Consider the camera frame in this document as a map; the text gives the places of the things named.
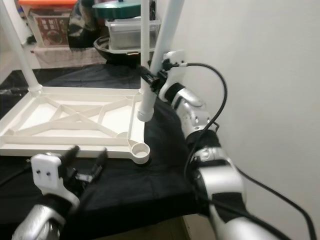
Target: orange lid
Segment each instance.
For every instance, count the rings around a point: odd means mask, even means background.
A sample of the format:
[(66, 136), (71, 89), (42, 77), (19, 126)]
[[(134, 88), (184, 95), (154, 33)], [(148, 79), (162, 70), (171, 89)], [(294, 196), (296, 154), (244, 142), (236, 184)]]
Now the orange lid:
[(20, 5), (75, 5), (77, 0), (19, 0)]

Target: silver robot arm segment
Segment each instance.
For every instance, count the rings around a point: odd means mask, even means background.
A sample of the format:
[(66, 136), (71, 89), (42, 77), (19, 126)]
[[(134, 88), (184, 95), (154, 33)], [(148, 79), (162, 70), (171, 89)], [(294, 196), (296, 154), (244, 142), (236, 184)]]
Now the silver robot arm segment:
[[(211, 116), (204, 102), (180, 83), (173, 84), (165, 98), (175, 109), (189, 148)], [(209, 200), (216, 199), (242, 211), (246, 210), (243, 180), (231, 159), (222, 149), (215, 130), (211, 127), (200, 140), (192, 157), (198, 161), (190, 177), (193, 185)], [(207, 215), (218, 240), (279, 240), (262, 226), (245, 217), (239, 217), (213, 204), (204, 203)]]
[(48, 152), (31, 158), (34, 184), (43, 196), (12, 235), (13, 240), (58, 240), (66, 218), (77, 211), (80, 196), (100, 176), (107, 150), (95, 160), (88, 174), (70, 167), (80, 148), (75, 146), (64, 155)]

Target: clear plastic container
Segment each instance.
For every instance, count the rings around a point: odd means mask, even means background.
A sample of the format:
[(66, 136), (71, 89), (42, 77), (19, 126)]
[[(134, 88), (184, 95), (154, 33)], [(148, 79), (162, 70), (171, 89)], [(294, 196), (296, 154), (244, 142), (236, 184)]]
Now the clear plastic container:
[(40, 48), (67, 47), (68, 24), (77, 0), (19, 0)]
[[(154, 49), (160, 29), (160, 20), (150, 21), (150, 49)], [(105, 21), (109, 27), (110, 43), (113, 50), (140, 49), (141, 48), (141, 17), (129, 19), (115, 19)]]

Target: black cloth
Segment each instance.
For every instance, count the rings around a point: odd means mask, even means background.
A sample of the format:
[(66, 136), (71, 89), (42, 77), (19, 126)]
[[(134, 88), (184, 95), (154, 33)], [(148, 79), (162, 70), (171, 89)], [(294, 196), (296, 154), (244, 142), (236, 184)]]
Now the black cloth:
[[(81, 68), (34, 71), (44, 86), (138, 89), (140, 76), (125, 66), (91, 65)], [(21, 71), (13, 71), (1, 89), (26, 87)], [(20, 96), (0, 96), (3, 117)], [(154, 115), (145, 124), (145, 142), (151, 162), (137, 166), (129, 159), (109, 159), (99, 181), (87, 188), (79, 211), (71, 216), (61, 239), (94, 239), (144, 227), (197, 212), (194, 195), (187, 188), (183, 167), (188, 150), (180, 121), (167, 104), (157, 100)], [(26, 157), (1, 156), (0, 180), (25, 165)], [(89, 170), (92, 159), (73, 162), (80, 171)], [(11, 239), (27, 216), (40, 190), (32, 174), (25, 173), (0, 188), (0, 239)]]

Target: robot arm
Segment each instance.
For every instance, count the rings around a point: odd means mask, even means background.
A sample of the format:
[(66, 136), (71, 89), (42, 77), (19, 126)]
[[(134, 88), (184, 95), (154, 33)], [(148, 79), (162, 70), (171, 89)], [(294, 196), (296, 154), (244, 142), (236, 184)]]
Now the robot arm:
[[(211, 117), (206, 111), (204, 103), (181, 84), (172, 85), (168, 91), (176, 93), (170, 103), (181, 120), (183, 134), (189, 148), (191, 148)], [(247, 211), (242, 178), (231, 159), (222, 149), (213, 129), (210, 129), (201, 138), (192, 161), (194, 164), (196, 163), (196, 168), (190, 170), (188, 178), (197, 191), (209, 200), (215, 199), (242, 211)], [(203, 202), (202, 205), (204, 205), (202, 213), (209, 218), (218, 240), (279, 239), (245, 217), (239, 217), (216, 208), (207, 202)]]
[(89, 174), (80, 174), (68, 164), (76, 158), (75, 146), (64, 155), (37, 154), (31, 158), (34, 184), (43, 196), (15, 230), (13, 240), (58, 240), (66, 217), (77, 210), (80, 196), (101, 173), (107, 150), (97, 157)]
[[(140, 67), (140, 71), (141, 77), (150, 85), (150, 89), (162, 101), (169, 102), (176, 111), (191, 151), (212, 117), (202, 99), (180, 84), (185, 73), (183, 66), (186, 66), (183, 60), (183, 51), (169, 52), (164, 55), (163, 69), (157, 76), (152, 75), (145, 67)], [(202, 196), (198, 199), (200, 211), (209, 218), (218, 240), (280, 239), (250, 219), (209, 203), (215, 200), (242, 212), (248, 212), (243, 180), (221, 147), (213, 126), (209, 127), (198, 141), (190, 166), (192, 167), (189, 167), (186, 176), (192, 187)]]

